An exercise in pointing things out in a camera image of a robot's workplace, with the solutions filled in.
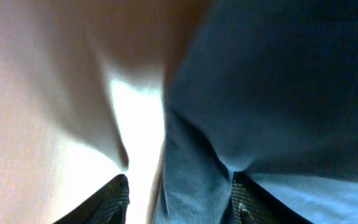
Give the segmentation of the navy blue shorts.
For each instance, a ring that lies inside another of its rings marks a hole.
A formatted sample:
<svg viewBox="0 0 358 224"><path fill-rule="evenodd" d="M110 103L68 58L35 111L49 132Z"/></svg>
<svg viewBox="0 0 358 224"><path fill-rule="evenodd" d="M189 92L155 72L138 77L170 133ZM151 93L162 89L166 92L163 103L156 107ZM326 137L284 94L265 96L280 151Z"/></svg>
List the navy blue shorts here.
<svg viewBox="0 0 358 224"><path fill-rule="evenodd" d="M155 223L234 223L236 172L358 223L358 1L216 1L165 109Z"/></svg>

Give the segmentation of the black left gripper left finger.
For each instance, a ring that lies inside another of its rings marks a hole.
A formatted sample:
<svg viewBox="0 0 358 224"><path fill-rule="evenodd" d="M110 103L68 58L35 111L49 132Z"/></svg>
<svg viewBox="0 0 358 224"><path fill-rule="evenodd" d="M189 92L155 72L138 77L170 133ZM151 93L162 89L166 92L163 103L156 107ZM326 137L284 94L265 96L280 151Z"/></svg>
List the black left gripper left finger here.
<svg viewBox="0 0 358 224"><path fill-rule="evenodd" d="M129 183L119 174L54 224L125 224Z"/></svg>

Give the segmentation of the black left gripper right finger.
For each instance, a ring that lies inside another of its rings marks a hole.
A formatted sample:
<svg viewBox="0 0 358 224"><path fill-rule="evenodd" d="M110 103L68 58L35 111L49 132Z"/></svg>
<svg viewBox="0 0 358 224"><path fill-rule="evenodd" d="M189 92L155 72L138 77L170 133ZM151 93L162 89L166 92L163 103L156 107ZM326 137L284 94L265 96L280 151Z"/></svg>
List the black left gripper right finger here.
<svg viewBox="0 0 358 224"><path fill-rule="evenodd" d="M234 174L231 201L237 224L311 224L243 172Z"/></svg>

